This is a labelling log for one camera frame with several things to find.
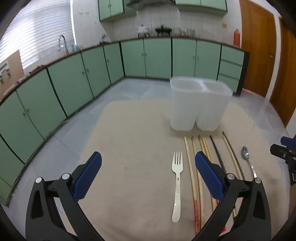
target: gray floor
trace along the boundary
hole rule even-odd
[[[130,99],[157,99],[170,97],[170,83],[159,80],[125,79],[108,89],[103,95],[75,114],[46,143],[26,169],[12,196],[9,207],[3,206],[13,224],[25,235],[27,203],[34,180],[41,176],[45,180],[58,179],[63,173],[71,173],[105,106],[112,101]],[[263,97],[243,91],[233,101],[243,107],[261,129],[268,143],[280,144],[282,136],[288,136],[272,105]],[[277,159],[289,186],[287,167]]]

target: black stick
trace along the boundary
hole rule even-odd
[[[237,162],[237,165],[239,166],[239,170],[240,170],[240,172],[241,172],[241,174],[242,174],[242,179],[245,181],[246,179],[245,179],[245,177],[244,177],[244,173],[242,172],[242,167],[241,167],[240,164],[239,164],[239,161],[238,161],[238,159],[237,159],[237,156],[235,155],[235,153],[234,153],[234,151],[233,151],[233,148],[232,148],[232,146],[230,145],[229,140],[228,140],[227,136],[225,135],[224,131],[222,131],[222,134],[225,136],[225,139],[227,140],[227,142],[228,142],[228,144],[229,144],[229,146],[230,146],[230,149],[231,149],[231,151],[232,151],[232,154],[234,155],[234,158],[235,158],[235,160],[236,160],[236,162]]]
[[[226,173],[225,166],[224,166],[224,164],[223,164],[223,161],[222,161],[222,158],[221,158],[221,156],[220,156],[220,153],[219,153],[219,151],[218,151],[218,149],[217,149],[217,147],[216,147],[216,144],[215,144],[215,142],[214,142],[212,136],[210,136],[210,138],[211,138],[211,141],[212,141],[212,143],[213,143],[214,149],[215,149],[215,151],[216,151],[216,154],[217,154],[218,160],[219,160],[219,162],[220,162],[221,168],[222,168],[222,170]]]

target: blue gripper pad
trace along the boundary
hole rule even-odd
[[[223,183],[211,167],[215,164],[212,164],[209,161],[209,159],[204,155],[204,153],[200,151],[195,155],[195,165],[198,171],[200,172],[203,180],[205,181],[213,198],[221,201],[224,197]]]
[[[73,198],[75,201],[85,197],[101,166],[102,156],[99,152],[96,152],[92,159],[88,160],[86,167],[74,183]]]
[[[281,144],[286,146],[288,149],[296,150],[296,140],[289,137],[282,137]]]

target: range hood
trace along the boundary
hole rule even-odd
[[[131,0],[127,6],[132,7],[137,10],[141,10],[147,5],[163,5],[163,4],[171,4],[175,3],[173,0]]]

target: metal spoon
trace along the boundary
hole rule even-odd
[[[257,175],[256,175],[256,172],[255,172],[254,166],[249,161],[250,153],[249,153],[249,150],[248,150],[248,148],[246,146],[242,147],[241,154],[242,154],[242,158],[245,159],[248,162],[248,164],[249,164],[249,166],[251,168],[251,171],[253,173],[253,176],[254,176],[254,178],[256,178]]]

